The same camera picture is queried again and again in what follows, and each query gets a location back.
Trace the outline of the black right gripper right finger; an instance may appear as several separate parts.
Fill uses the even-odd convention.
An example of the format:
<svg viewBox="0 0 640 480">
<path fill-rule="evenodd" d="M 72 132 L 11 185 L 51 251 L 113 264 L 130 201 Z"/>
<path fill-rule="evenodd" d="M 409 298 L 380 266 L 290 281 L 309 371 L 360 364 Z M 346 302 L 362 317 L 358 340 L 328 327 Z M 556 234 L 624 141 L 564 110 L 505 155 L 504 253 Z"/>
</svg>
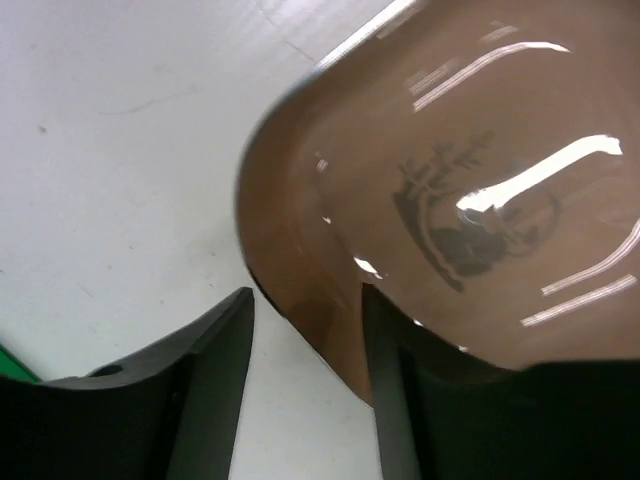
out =
<svg viewBox="0 0 640 480">
<path fill-rule="evenodd" d="M 361 290 L 366 359 L 387 479 L 635 479 L 639 364 L 497 368 Z"/>
</svg>

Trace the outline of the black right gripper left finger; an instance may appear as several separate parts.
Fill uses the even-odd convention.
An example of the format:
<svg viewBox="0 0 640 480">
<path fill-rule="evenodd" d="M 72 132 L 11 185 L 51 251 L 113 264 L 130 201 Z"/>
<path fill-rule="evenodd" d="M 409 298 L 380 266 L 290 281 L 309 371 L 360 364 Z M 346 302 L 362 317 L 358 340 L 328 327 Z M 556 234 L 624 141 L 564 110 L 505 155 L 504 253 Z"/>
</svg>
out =
<svg viewBox="0 0 640 480">
<path fill-rule="evenodd" d="M 254 333 L 242 287 L 83 377 L 1 380 L 5 479 L 225 479 Z"/>
</svg>

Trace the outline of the pink square plate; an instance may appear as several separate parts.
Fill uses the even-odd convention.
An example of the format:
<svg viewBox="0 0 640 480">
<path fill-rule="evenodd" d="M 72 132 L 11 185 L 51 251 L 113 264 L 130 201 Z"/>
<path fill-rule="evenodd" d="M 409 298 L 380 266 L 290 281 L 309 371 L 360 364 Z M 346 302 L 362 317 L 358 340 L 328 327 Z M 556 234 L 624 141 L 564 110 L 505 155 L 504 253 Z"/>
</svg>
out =
<svg viewBox="0 0 640 480">
<path fill-rule="evenodd" d="M 419 1 L 254 134 L 257 285 L 362 400 L 361 287 L 449 381 L 639 356 L 639 5 Z"/>
</svg>

